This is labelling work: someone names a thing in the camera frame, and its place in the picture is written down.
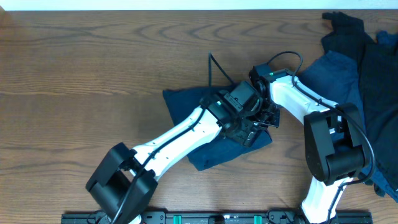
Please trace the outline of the navy blue shorts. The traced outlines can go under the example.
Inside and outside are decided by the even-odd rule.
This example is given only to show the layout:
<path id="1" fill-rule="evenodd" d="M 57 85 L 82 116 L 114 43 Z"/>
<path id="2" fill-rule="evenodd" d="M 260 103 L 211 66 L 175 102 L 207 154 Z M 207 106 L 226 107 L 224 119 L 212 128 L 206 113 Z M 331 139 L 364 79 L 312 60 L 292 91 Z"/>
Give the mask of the navy blue shorts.
<path id="1" fill-rule="evenodd" d="M 178 125 L 199 106 L 200 100 L 207 94 L 216 93 L 220 90 L 231 91 L 234 88 L 235 85 L 213 86 L 211 88 L 196 87 L 181 90 L 164 90 L 162 94 L 173 124 Z M 258 150 L 271 143 L 272 138 L 268 131 L 261 131 L 250 147 L 243 146 L 232 139 L 217 136 L 211 142 L 190 152 L 188 159 L 197 170 L 203 171 L 231 161 L 242 154 Z"/>

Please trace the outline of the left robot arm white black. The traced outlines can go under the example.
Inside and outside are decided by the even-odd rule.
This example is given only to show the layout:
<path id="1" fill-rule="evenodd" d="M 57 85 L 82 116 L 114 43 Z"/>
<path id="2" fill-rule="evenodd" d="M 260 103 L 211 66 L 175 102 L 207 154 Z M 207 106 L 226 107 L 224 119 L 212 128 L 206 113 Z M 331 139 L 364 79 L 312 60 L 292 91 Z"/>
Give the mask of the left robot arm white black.
<path id="1" fill-rule="evenodd" d="M 139 222 L 159 179 L 174 164 L 221 132 L 235 134 L 263 101 L 256 93 L 202 98 L 185 120 L 163 135 L 132 149 L 122 142 L 113 146 L 86 183 L 87 191 L 111 223 Z"/>

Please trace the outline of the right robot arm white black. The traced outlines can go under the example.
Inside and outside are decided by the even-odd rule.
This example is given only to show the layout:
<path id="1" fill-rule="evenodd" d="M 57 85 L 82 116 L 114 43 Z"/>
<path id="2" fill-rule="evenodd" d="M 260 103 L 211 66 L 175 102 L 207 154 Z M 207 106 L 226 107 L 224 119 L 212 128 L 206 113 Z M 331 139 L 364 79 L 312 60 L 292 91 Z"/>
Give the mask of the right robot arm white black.
<path id="1" fill-rule="evenodd" d="M 264 100 L 283 107 L 304 126 L 305 156 L 312 181 L 301 204 L 307 223 L 330 223 L 344 189 L 360 183 L 365 167 L 374 167 L 374 153 L 359 109 L 338 104 L 305 86 L 290 70 L 250 72 Z"/>

